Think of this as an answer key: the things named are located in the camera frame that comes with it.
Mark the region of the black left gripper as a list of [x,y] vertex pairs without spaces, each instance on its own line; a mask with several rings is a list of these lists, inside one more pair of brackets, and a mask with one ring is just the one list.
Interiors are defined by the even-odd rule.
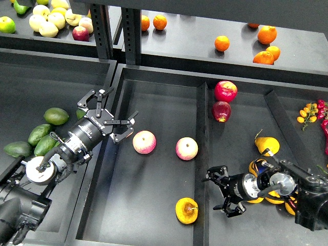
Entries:
[[[114,116],[105,109],[108,96],[113,90],[113,87],[98,91],[91,89],[77,102],[77,108],[86,112],[86,115],[68,133],[69,136],[76,136],[86,150],[92,150],[105,136],[110,136],[117,144],[134,132],[133,125],[138,111],[128,119],[121,120],[114,119]],[[95,107],[94,110],[91,110],[90,104]]]

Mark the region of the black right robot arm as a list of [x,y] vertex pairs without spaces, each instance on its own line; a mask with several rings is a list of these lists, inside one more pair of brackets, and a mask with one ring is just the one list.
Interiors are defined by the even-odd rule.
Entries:
[[244,201],[269,198],[288,204],[296,224],[311,231],[327,229],[327,178],[312,175],[287,160],[272,165],[259,158],[250,163],[249,172],[236,175],[229,175],[227,166],[211,167],[203,181],[219,186],[224,202],[213,209],[228,218],[246,211]]

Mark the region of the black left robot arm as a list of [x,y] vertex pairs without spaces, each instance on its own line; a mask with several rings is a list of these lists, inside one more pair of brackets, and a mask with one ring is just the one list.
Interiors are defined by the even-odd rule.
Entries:
[[18,245],[39,227],[51,206],[52,191],[92,159],[92,151],[101,141],[110,137],[119,143],[134,132],[138,112],[117,119],[105,108],[110,93],[90,90],[77,103],[84,115],[66,138],[50,132],[56,146],[30,159],[18,155],[1,174],[1,245]]

